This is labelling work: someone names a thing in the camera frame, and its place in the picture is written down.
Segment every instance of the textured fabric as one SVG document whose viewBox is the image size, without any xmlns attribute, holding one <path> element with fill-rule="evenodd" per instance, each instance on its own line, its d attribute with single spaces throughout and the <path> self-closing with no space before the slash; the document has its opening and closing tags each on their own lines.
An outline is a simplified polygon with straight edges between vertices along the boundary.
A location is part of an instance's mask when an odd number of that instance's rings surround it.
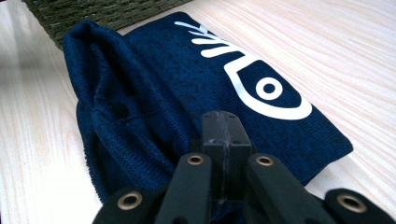
<svg viewBox="0 0 396 224">
<path fill-rule="evenodd" d="M 84 21 L 65 36 L 64 56 L 102 201 L 126 186 L 167 184 L 211 110 L 238 116 L 256 148 L 280 158 L 303 184 L 352 150 L 272 67 L 185 13 L 125 36 Z M 213 220 L 230 223 L 224 218 L 239 206 L 215 205 Z"/>
</svg>

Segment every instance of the metal grommet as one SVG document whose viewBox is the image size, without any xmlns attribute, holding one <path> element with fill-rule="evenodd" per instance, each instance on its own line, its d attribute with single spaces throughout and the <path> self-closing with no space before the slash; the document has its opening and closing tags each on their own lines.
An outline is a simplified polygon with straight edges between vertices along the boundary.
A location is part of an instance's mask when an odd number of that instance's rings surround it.
<svg viewBox="0 0 396 224">
<path fill-rule="evenodd" d="M 204 158 L 202 156 L 193 155 L 187 158 L 187 162 L 191 165 L 199 165 L 204 163 Z"/>
<path fill-rule="evenodd" d="M 256 158 L 256 162 L 260 165 L 264 165 L 264 166 L 271 166 L 272 164 L 274 164 L 274 161 L 266 156 L 260 156 L 258 158 Z"/>
<path fill-rule="evenodd" d="M 352 212 L 363 213 L 367 211 L 366 205 L 355 196 L 349 194 L 340 194 L 337 196 L 337 201 L 343 205 L 343 207 Z"/>
<path fill-rule="evenodd" d="M 122 195 L 122 197 L 119 198 L 117 205 L 122 210 L 131 210 L 139 206 L 142 201 L 143 196 L 137 191 L 132 191 Z"/>
</svg>

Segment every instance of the fish skeleton logo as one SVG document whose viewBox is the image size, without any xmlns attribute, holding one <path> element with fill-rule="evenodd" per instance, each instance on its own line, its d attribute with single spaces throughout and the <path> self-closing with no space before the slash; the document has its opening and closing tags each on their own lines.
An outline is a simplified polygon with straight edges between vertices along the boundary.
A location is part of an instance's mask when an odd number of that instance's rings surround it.
<svg viewBox="0 0 396 224">
<path fill-rule="evenodd" d="M 249 52 L 215 35 L 210 34 L 207 31 L 207 29 L 202 25 L 200 25 L 200 27 L 195 27 L 182 21 L 176 21 L 175 25 L 184 26 L 196 30 L 197 32 L 189 31 L 193 35 L 208 37 L 208 38 L 195 38 L 191 41 L 193 44 L 196 45 L 224 44 L 225 45 L 214 49 L 202 50 L 201 55 L 206 58 L 213 58 L 221 54 L 235 52 L 235 51 L 239 51 L 244 54 L 244 56 L 242 56 L 241 58 L 226 63 L 224 65 L 224 70 L 229 76 L 231 82 L 233 83 L 233 87 L 235 88 L 239 98 L 242 100 L 242 102 L 245 105 L 250 107 L 252 110 L 264 116 L 274 119 L 304 119 L 311 114 L 312 105 L 304 97 L 301 97 L 301 104 L 299 106 L 293 108 L 284 108 L 284 107 L 268 105 L 251 96 L 248 93 L 248 91 L 245 89 L 240 77 L 238 76 L 238 71 L 242 70 L 245 67 L 248 67 L 252 63 L 259 60 Z M 265 92 L 264 86 L 267 84 L 273 85 L 275 87 L 275 90 L 272 91 L 271 93 Z M 263 100 L 275 100 L 282 94 L 282 91 L 283 91 L 283 87 L 280 84 L 280 82 L 272 77 L 264 77 L 256 85 L 256 92 Z"/>
</svg>

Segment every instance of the wood grain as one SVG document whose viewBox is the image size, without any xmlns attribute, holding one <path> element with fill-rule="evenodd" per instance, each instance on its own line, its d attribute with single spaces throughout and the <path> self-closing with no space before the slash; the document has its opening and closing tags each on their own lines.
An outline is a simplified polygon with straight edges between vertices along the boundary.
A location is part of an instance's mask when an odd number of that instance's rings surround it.
<svg viewBox="0 0 396 224">
<path fill-rule="evenodd" d="M 308 186 L 354 189 L 396 217 L 396 3 L 195 0 L 184 11 L 278 71 L 354 146 Z M 0 3 L 2 223 L 89 223 L 85 164 L 63 53 L 21 1 Z"/>
</svg>

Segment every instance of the woven basket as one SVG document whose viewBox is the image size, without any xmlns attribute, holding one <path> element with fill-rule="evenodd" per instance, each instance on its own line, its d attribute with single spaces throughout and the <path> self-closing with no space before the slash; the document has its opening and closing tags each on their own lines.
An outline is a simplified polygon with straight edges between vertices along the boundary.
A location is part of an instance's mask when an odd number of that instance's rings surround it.
<svg viewBox="0 0 396 224">
<path fill-rule="evenodd" d="M 190 0 L 26 0 L 26 5 L 58 48 L 64 33 L 79 21 L 118 30 Z"/>
</svg>

